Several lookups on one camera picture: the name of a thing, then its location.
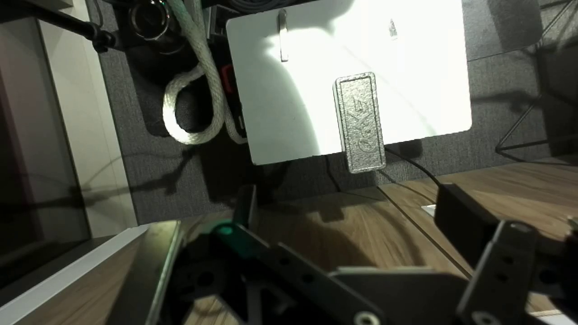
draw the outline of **engraved metal tag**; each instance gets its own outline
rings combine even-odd
[[[348,172],[384,168],[375,76],[366,73],[335,80],[334,101]]]

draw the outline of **metal plate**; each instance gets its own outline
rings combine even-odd
[[[384,166],[377,87],[372,73],[335,80],[334,101],[350,174]]]

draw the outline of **white device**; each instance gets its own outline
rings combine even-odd
[[[254,165],[343,152],[334,83],[362,73],[384,145],[471,125],[460,0],[317,0],[229,20],[227,40]]]

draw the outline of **white cable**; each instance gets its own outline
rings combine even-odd
[[[194,20],[185,11],[182,0],[166,0],[166,4],[173,11],[180,29],[184,31],[185,40],[189,42],[189,46],[198,60],[198,65],[193,71],[189,71],[187,74],[178,74],[166,87],[164,103],[162,103],[162,120],[164,120],[164,127],[166,127],[167,134],[182,145],[202,145],[202,143],[211,141],[220,132],[222,125],[225,125],[227,134],[234,143],[245,143],[245,139],[240,138],[234,129],[234,121],[232,121],[232,116],[227,109],[211,51],[209,51],[205,38],[204,38],[200,2],[198,2],[200,9],[194,8],[196,4],[193,2],[193,15],[196,17]],[[202,76],[202,71],[205,74],[209,92],[211,92],[213,120],[205,130],[202,130],[198,134],[191,134],[191,132],[185,132],[178,127],[176,118],[175,118],[175,105],[176,105],[178,92],[193,80],[198,80]]]

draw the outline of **wooden surface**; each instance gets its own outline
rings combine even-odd
[[[529,222],[552,239],[565,237],[567,217],[578,215],[578,168],[512,165],[440,179],[462,186],[491,213]],[[467,278],[471,268],[420,210],[433,199],[435,186],[415,181],[265,206],[260,208],[256,233],[270,244],[287,244],[325,271],[339,266],[431,268]],[[27,322],[102,324],[133,248],[57,295]],[[547,311],[550,306],[538,296],[529,309]],[[187,324],[227,325],[234,320],[216,300],[207,298],[194,306]]]

